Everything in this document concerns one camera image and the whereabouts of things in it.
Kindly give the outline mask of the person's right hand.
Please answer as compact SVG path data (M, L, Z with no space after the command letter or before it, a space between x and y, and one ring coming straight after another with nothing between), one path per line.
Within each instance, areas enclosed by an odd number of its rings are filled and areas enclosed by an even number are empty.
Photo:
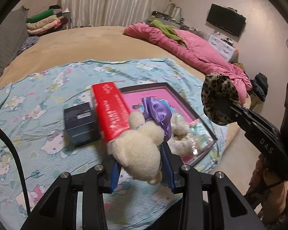
M281 181L275 172L266 167L264 160L264 155L260 154L252 173L247 194L251 192L259 193L260 182L264 182L267 186L281 182L269 188L264 192L263 196L260 196L263 212L262 222L267 225L278 220L285 210L288 182Z

